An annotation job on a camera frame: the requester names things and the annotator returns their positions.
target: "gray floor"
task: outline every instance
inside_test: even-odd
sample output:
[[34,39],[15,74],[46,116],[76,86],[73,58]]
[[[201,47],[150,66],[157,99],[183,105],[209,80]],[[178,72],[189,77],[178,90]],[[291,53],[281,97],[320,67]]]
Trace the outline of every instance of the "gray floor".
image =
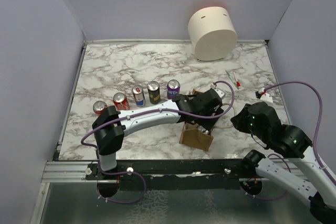
[[[283,192],[271,182],[264,184],[263,196]],[[118,193],[118,198],[136,197],[136,193]],[[52,184],[42,223],[318,223],[291,195],[266,202],[251,199],[240,190],[149,191],[132,205],[105,203],[97,196],[94,183]]]

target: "marble tabletop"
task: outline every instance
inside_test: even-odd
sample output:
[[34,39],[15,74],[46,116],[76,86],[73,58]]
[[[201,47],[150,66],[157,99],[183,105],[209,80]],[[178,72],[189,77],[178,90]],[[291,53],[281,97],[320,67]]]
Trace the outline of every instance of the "marble tabletop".
[[[135,84],[146,87],[149,81],[159,82],[161,101],[166,101],[166,83],[176,79],[181,83],[181,93],[192,89],[206,91],[216,80],[230,82],[225,70],[236,72],[241,83],[235,89],[234,106],[239,112],[245,103],[254,103],[255,91],[276,82],[266,46],[264,43],[237,44],[226,59],[204,62],[197,61],[189,43],[180,44],[92,44],[88,45],[80,75],[73,96],[71,110],[59,155],[60,161],[95,159],[92,147],[80,144],[81,138],[90,130],[97,118],[92,105],[98,100],[113,105],[112,97],[117,92],[127,95],[131,109],[135,105],[131,88]],[[223,102],[231,98],[228,87],[218,87],[227,91]],[[283,123],[288,123],[284,104],[278,89],[270,91],[274,107]],[[145,88],[146,106],[150,106]],[[228,112],[218,120],[217,125],[230,124],[233,112]],[[248,134],[240,133],[233,127],[214,129],[214,140],[208,152],[179,144],[183,123],[159,125],[133,133],[123,140],[117,159],[202,159],[202,158],[242,158],[252,148],[265,151]],[[90,136],[88,143],[95,143]]]

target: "can top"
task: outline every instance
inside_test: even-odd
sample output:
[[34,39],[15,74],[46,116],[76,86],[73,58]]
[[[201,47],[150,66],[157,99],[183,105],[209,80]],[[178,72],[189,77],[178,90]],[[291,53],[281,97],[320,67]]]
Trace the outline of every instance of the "can top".
[[148,90],[150,91],[156,91],[158,90],[160,87],[159,83],[157,81],[150,81],[148,84],[147,84],[147,88]]
[[105,106],[107,106],[107,104],[103,101],[97,101],[93,104],[93,110],[100,112],[103,111],[105,109]]
[[180,87],[180,83],[177,80],[173,79],[168,82],[167,86],[171,89],[177,89]]
[[126,96],[123,93],[116,93],[113,96],[114,102],[123,102],[125,100]]
[[135,85],[132,89],[133,94],[141,94],[143,92],[143,88],[141,85]]

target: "white cable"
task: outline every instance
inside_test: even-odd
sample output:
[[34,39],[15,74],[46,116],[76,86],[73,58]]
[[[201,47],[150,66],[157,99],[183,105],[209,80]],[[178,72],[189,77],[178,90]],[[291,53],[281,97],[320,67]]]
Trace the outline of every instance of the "white cable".
[[[233,114],[234,114],[234,116],[236,116],[237,115],[237,110],[236,110],[236,108],[234,107],[234,106],[232,106],[232,109],[233,109]],[[214,126],[214,128],[216,128],[216,129],[228,129],[228,128],[231,128],[231,127],[233,127],[233,124],[231,123],[231,124],[229,124],[229,125],[225,125],[225,126]]]

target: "marble table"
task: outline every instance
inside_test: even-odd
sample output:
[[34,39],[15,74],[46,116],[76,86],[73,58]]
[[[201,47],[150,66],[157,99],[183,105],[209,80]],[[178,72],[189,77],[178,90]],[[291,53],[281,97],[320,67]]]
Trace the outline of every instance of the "marble table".
[[[73,96],[71,110],[60,150],[59,160],[95,159],[92,147],[80,144],[81,138],[91,130],[97,118],[92,105],[103,100],[113,105],[116,92],[127,95],[132,110],[137,109],[131,88],[135,84],[146,84],[155,80],[161,86],[161,101],[166,101],[166,83],[176,79],[181,83],[181,93],[192,89],[206,91],[216,80],[230,82],[225,70],[235,71],[242,84],[235,89],[235,108],[239,112],[245,103],[256,102],[255,91],[276,82],[266,46],[263,42],[254,44],[238,43],[226,58],[216,61],[197,61],[189,43],[152,44],[92,44],[88,45],[80,75]],[[231,94],[224,84],[218,87],[227,91],[224,102]],[[284,104],[278,89],[270,91],[274,107],[283,123],[288,123]],[[150,106],[145,89],[146,106]],[[233,112],[219,119],[217,125],[230,124]],[[265,152],[248,134],[240,133],[233,127],[214,129],[214,140],[208,152],[179,144],[183,123],[159,125],[141,130],[125,137],[117,159],[202,159],[242,158],[252,148]],[[94,137],[87,139],[95,143]]]

